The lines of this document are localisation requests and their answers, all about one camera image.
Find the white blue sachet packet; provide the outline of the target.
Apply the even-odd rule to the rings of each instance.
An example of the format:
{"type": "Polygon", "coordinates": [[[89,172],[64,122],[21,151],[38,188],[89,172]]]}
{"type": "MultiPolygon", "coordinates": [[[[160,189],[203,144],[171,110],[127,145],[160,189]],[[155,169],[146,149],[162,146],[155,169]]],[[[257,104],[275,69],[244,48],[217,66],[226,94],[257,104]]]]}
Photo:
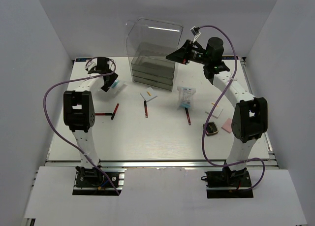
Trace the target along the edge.
{"type": "Polygon", "coordinates": [[[125,83],[125,81],[116,79],[111,87],[109,87],[108,91],[105,92],[104,90],[100,89],[98,92],[98,96],[114,98],[126,87],[127,84],[125,83]]]}
{"type": "Polygon", "coordinates": [[[179,93],[177,107],[178,108],[194,108],[194,94],[196,88],[178,86],[177,91],[179,93]]]}

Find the clear acrylic makeup organizer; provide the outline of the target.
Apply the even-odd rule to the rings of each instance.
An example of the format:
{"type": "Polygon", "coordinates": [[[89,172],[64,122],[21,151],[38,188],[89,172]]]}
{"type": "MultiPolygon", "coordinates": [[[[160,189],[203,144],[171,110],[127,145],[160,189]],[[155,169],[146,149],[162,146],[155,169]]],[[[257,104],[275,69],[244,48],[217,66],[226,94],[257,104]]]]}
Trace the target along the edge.
{"type": "Polygon", "coordinates": [[[176,51],[183,26],[140,17],[126,22],[125,45],[132,81],[173,90],[175,62],[166,56],[176,51]]]}

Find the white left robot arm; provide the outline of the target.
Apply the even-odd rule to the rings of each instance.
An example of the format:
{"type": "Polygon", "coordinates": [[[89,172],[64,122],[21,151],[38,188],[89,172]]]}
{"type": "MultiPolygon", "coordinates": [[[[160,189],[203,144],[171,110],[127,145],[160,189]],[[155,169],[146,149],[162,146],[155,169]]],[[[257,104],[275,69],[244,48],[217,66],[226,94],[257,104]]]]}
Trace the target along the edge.
{"type": "Polygon", "coordinates": [[[109,91],[118,78],[111,70],[111,65],[115,66],[115,62],[107,57],[88,60],[85,70],[89,77],[74,90],[65,91],[63,94],[63,121],[69,127],[80,149],[80,170],[92,169],[100,163],[93,139],[95,124],[93,93],[99,90],[109,91]]]}

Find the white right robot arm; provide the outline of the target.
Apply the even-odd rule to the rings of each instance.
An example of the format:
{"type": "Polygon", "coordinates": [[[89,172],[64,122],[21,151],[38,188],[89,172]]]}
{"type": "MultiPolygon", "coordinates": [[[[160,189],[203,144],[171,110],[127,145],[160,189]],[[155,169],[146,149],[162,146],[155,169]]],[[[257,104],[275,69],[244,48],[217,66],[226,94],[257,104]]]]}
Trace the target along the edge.
{"type": "Polygon", "coordinates": [[[226,185],[234,186],[246,170],[253,145],[267,131],[268,104],[265,98],[254,97],[233,78],[230,69],[222,61],[223,52],[223,41],[218,37],[211,37],[206,48],[188,39],[181,48],[167,55],[166,59],[184,65],[189,62],[202,64],[206,79],[233,106],[231,129],[234,141],[224,164],[226,171],[223,172],[222,179],[226,185]]]}

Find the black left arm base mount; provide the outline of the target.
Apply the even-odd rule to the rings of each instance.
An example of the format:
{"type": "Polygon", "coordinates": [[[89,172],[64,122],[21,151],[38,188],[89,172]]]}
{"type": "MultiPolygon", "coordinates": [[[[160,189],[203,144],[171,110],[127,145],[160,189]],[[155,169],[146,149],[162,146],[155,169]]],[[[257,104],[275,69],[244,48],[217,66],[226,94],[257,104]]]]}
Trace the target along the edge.
{"type": "Polygon", "coordinates": [[[99,170],[77,166],[72,195],[118,196],[123,188],[123,173],[107,171],[108,177],[99,170]]]}

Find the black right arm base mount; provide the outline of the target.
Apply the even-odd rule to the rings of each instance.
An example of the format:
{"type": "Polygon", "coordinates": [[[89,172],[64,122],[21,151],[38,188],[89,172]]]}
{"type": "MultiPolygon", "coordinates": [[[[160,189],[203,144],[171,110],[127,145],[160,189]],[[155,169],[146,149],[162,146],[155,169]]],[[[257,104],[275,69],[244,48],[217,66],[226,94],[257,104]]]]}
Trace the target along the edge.
{"type": "Polygon", "coordinates": [[[251,178],[245,168],[235,176],[226,167],[222,171],[207,171],[201,181],[206,183],[208,199],[253,198],[251,178]]]}

